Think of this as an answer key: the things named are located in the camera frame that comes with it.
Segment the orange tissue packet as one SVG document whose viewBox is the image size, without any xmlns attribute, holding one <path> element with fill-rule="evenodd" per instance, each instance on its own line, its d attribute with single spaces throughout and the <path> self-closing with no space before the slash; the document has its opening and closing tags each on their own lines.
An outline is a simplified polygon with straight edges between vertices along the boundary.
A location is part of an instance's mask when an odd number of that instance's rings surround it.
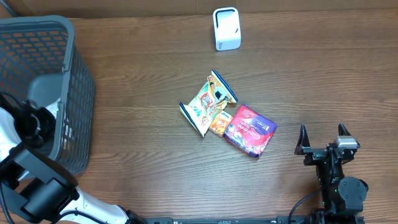
<svg viewBox="0 0 398 224">
<path fill-rule="evenodd" d="M 211 122 L 210 130 L 222 138 L 232 119 L 233 117 L 230 114 L 222 111 L 216 115 L 215 119 Z"/>
</svg>

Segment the red purple pad package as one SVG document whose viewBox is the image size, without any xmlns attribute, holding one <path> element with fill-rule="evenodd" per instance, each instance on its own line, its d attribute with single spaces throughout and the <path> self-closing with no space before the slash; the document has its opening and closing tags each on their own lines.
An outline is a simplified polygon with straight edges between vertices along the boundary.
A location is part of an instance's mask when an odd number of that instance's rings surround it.
<svg viewBox="0 0 398 224">
<path fill-rule="evenodd" d="M 277 124 L 241 105 L 229 123 L 224 138 L 251 157 L 261 157 L 274 135 Z"/>
</svg>

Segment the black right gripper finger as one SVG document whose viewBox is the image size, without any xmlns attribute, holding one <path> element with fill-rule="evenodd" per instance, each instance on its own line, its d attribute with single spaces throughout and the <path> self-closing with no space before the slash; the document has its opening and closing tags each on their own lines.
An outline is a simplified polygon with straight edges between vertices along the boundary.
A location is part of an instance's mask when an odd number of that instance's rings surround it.
<svg viewBox="0 0 398 224">
<path fill-rule="evenodd" d="M 305 128 L 305 125 L 301 124 L 300 134 L 299 134 L 299 138 L 297 141 L 297 145 L 296 145 L 294 154 L 295 155 L 304 155 L 310 149 L 311 149 L 311 147 L 310 147 L 310 141 L 309 141 L 308 135 L 307 135 L 307 130 Z"/>
<path fill-rule="evenodd" d="M 338 125 L 338 135 L 339 136 L 350 136 L 351 134 L 349 133 L 349 131 L 347 130 L 345 125 L 343 123 L 340 123 Z"/>
</svg>

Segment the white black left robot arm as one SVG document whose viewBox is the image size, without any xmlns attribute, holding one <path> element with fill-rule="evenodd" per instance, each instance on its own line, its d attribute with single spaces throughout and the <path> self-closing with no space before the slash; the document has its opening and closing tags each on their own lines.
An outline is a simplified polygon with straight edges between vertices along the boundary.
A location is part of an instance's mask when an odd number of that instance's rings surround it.
<svg viewBox="0 0 398 224">
<path fill-rule="evenodd" d="M 56 120 L 44 107 L 25 101 L 12 106 L 1 93 L 1 108 L 13 118 L 20 143 L 1 161 L 1 208 L 9 223 L 14 213 L 31 223 L 144 223 L 119 205 L 82 191 L 76 178 L 38 150 L 54 139 Z"/>
</svg>

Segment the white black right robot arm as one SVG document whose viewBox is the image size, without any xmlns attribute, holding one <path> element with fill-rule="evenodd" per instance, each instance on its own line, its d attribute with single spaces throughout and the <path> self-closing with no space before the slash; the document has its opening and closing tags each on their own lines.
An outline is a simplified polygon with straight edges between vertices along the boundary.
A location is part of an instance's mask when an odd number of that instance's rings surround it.
<svg viewBox="0 0 398 224">
<path fill-rule="evenodd" d="M 303 164 L 315 166 L 320 188 L 297 202 L 291 209 L 288 222 L 291 223 L 293 213 L 306 200 L 321 194 L 323 207 L 296 223 L 364 223 L 358 213 L 363 211 L 369 187 L 365 181 L 355 177 L 347 177 L 343 173 L 343 165 L 351 162 L 360 148 L 360 143 L 349 133 L 343 123 L 338 125 L 338 137 L 324 148 L 312 148 L 304 125 L 300 127 L 300 135 L 294 154 L 304 156 Z"/>
</svg>

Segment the yellow snack bag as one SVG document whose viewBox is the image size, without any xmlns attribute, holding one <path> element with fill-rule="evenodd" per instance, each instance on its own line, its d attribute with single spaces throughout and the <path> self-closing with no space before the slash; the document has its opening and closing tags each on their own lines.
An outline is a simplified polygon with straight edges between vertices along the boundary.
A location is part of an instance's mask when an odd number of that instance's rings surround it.
<svg viewBox="0 0 398 224">
<path fill-rule="evenodd" d="M 237 103 L 233 90 L 216 71 L 206 78 L 205 84 L 189 104 L 179 103 L 180 112 L 193 128 L 204 137 L 210 124 L 226 108 L 228 103 Z"/>
</svg>

